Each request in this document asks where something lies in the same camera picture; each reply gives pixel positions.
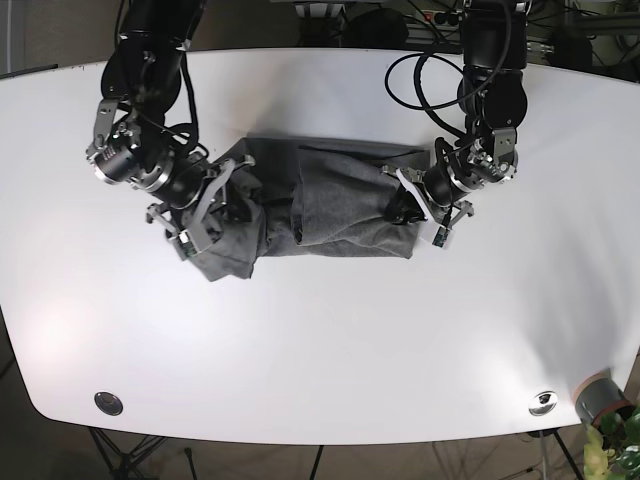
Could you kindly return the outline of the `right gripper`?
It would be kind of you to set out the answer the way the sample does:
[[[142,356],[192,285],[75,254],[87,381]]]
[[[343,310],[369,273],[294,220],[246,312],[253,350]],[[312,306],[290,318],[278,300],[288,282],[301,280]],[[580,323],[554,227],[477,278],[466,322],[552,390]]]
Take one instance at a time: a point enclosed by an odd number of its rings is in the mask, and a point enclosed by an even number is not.
[[[168,240],[187,237],[195,230],[218,238],[225,223],[251,220],[248,203],[233,176],[255,164],[250,154],[212,163],[193,154],[184,161],[168,164],[145,187],[156,199],[146,209],[145,222],[160,224]]]

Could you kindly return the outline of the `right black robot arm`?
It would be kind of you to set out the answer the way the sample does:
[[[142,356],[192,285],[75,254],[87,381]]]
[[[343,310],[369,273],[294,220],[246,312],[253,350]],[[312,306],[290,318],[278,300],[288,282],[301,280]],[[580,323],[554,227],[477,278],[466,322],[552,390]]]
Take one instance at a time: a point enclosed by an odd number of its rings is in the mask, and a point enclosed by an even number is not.
[[[245,223],[251,211],[225,171],[210,163],[199,138],[187,52],[203,1],[123,1],[114,52],[101,79],[102,100],[86,155],[96,176],[127,183],[158,200],[147,215],[174,235],[198,214],[217,234],[224,221]]]

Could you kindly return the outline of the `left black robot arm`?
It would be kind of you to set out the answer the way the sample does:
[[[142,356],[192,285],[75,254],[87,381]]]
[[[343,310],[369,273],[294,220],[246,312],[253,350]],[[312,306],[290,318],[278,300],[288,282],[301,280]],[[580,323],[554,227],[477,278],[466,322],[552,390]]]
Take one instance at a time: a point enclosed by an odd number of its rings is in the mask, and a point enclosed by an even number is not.
[[[528,100],[523,87],[527,66],[527,1],[467,1],[460,40],[463,65],[455,99],[433,105],[422,86],[432,54],[415,55],[414,108],[454,136],[434,142],[435,163],[426,170],[396,173],[408,183],[398,189],[385,212],[399,225],[435,220],[449,228],[471,212],[466,197],[487,184],[512,178],[518,165],[517,129]]]

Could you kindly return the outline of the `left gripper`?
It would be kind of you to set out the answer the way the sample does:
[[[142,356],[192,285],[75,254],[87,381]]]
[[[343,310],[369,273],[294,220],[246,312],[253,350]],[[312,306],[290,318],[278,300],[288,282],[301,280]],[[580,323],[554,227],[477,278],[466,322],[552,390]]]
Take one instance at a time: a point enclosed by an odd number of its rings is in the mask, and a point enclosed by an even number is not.
[[[400,182],[384,211],[384,219],[394,225],[427,222],[453,226],[474,215],[466,192],[453,184],[437,166],[428,170],[385,165],[382,173]]]

